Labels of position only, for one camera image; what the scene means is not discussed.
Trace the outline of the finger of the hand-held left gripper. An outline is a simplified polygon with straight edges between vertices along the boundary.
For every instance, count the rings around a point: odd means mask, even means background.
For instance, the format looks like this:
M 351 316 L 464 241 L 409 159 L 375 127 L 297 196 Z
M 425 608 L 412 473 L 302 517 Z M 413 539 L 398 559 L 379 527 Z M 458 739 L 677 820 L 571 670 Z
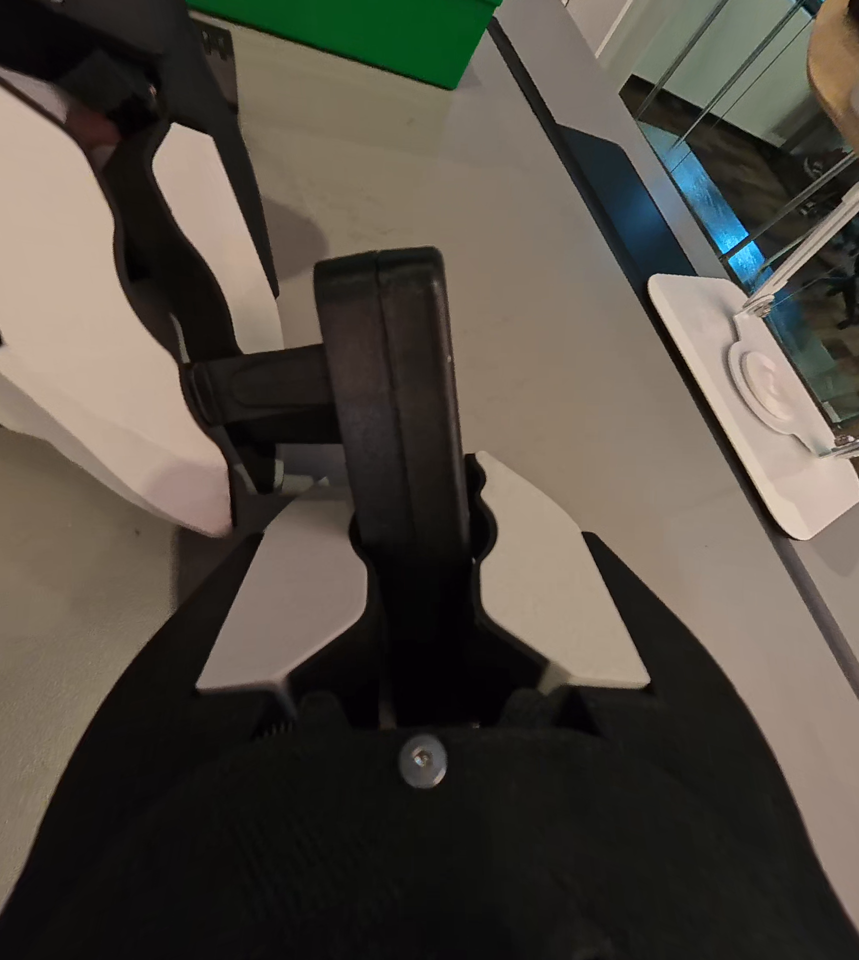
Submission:
M 136 506 L 225 536 L 227 462 L 131 300 L 117 240 L 84 150 L 0 78 L 0 423 Z
M 277 298 L 215 140 L 172 122 L 151 171 L 176 227 L 215 283 L 235 344 L 244 354 L 281 350 Z

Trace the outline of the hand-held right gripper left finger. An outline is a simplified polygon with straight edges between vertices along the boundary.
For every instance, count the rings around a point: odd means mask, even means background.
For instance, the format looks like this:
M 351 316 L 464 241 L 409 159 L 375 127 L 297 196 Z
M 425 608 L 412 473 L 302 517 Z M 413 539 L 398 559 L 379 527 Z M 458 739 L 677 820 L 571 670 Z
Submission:
M 348 486 L 317 484 L 268 524 L 196 682 L 200 693 L 353 697 L 379 674 L 379 602 Z

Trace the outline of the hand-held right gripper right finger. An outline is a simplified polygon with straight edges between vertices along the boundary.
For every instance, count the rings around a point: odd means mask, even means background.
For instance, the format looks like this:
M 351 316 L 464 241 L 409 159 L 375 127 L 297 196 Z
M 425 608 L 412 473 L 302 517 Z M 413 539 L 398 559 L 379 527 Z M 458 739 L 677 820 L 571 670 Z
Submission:
M 535 655 L 535 688 L 643 690 L 650 673 L 580 526 L 490 453 L 475 462 L 495 539 L 477 565 L 482 613 Z

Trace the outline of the black power plug with cord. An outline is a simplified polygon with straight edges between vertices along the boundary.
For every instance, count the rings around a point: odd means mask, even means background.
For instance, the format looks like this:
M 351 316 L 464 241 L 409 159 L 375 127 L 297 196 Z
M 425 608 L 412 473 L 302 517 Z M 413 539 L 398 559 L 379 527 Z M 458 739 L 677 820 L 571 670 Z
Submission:
M 198 424 L 236 454 L 341 443 L 321 343 L 184 365 L 181 386 Z

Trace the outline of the black power strip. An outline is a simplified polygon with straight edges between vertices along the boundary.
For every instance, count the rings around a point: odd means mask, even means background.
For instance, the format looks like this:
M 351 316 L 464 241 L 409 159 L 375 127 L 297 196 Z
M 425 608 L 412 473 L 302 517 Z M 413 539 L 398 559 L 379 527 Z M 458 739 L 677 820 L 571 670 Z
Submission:
M 313 290 L 393 709 L 405 727 L 452 722 L 472 550 L 443 258 L 430 246 L 332 258 Z

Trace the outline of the green plastic bin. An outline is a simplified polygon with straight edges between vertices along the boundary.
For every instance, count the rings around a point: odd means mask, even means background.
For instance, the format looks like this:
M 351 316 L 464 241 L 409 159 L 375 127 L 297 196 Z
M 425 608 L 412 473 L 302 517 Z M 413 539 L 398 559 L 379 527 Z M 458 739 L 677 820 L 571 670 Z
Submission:
M 501 1 L 188 1 L 192 10 L 442 90 Z

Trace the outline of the white document stand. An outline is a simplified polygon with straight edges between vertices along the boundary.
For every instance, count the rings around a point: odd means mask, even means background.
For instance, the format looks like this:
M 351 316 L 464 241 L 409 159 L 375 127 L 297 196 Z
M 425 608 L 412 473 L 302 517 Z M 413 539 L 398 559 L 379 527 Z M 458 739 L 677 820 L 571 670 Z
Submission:
M 859 213 L 859 183 L 758 291 L 718 278 L 657 273 L 652 305 L 772 520 L 807 541 L 859 500 L 851 461 L 767 324 L 789 279 Z

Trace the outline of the glass railing panel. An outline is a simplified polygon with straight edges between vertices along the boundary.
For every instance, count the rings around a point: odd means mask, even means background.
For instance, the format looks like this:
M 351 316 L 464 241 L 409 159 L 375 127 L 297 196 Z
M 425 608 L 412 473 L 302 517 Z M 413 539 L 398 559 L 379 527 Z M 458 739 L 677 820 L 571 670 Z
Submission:
M 824 2 L 618 2 L 592 47 L 725 280 L 753 293 L 859 185 L 810 85 Z M 859 212 L 775 295 L 769 326 L 832 427 L 859 438 Z

